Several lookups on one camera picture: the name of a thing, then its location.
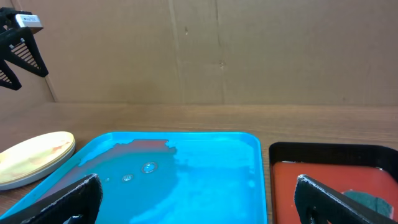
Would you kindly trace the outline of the teal plastic tray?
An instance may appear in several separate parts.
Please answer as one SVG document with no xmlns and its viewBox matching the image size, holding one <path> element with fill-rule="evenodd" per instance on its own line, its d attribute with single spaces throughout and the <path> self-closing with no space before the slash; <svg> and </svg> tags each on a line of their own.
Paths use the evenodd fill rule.
<svg viewBox="0 0 398 224">
<path fill-rule="evenodd" d="M 261 143 L 242 132 L 102 134 L 5 216 L 93 173 L 103 189 L 98 223 L 267 222 Z"/>
</svg>

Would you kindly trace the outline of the red black-rimmed tray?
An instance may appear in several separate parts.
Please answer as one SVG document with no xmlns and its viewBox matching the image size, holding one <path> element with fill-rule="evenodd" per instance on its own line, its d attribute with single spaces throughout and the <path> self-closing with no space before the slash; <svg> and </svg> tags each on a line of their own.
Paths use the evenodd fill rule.
<svg viewBox="0 0 398 224">
<path fill-rule="evenodd" d="M 343 194 L 354 190 L 394 207 L 397 222 L 397 151 L 363 144 L 277 142 L 269 148 L 274 223 L 301 223 L 294 203 L 299 175 Z"/>
</svg>

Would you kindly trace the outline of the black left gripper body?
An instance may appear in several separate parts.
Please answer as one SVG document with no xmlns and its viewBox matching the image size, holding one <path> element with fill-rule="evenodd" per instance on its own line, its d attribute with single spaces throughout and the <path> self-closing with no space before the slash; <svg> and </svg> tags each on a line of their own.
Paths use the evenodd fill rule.
<svg viewBox="0 0 398 224">
<path fill-rule="evenodd" d="M 1 37 L 11 37 L 18 30 L 16 14 L 18 14 L 18 11 L 14 8 L 1 8 Z"/>
</svg>

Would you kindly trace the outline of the yellow plate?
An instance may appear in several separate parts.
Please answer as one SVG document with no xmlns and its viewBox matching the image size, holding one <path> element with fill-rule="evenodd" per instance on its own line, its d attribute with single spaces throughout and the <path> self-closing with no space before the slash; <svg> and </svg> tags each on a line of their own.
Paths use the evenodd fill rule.
<svg viewBox="0 0 398 224">
<path fill-rule="evenodd" d="M 75 150 L 72 133 L 57 131 L 20 142 L 1 153 L 1 184 L 10 184 L 68 159 Z"/>
</svg>

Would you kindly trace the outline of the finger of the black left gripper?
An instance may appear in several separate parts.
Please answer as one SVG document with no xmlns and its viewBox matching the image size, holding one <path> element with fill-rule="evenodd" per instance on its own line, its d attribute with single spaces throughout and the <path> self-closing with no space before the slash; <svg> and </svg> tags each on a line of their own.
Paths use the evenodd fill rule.
<svg viewBox="0 0 398 224">
<path fill-rule="evenodd" d="M 1 33 L 1 59 L 40 77 L 49 74 L 28 27 Z"/>
<path fill-rule="evenodd" d="M 4 60 L 1 60 L 1 86 L 15 91 L 22 87 L 15 73 Z"/>
</svg>

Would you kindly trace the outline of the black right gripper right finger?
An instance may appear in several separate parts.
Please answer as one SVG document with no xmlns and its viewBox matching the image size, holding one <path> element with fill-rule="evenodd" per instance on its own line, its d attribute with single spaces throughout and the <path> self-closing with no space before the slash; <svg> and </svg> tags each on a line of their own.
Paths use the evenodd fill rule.
<svg viewBox="0 0 398 224">
<path fill-rule="evenodd" d="M 297 177 L 294 203 L 301 223 L 397 224 L 303 174 Z"/>
</svg>

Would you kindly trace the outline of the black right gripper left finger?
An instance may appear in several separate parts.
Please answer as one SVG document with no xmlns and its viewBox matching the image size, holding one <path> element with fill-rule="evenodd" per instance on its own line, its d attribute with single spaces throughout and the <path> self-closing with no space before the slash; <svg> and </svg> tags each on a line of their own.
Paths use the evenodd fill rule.
<svg viewBox="0 0 398 224">
<path fill-rule="evenodd" d="M 1 220 L 1 224 L 94 224 L 103 198 L 97 174 L 90 174 L 31 206 Z"/>
</svg>

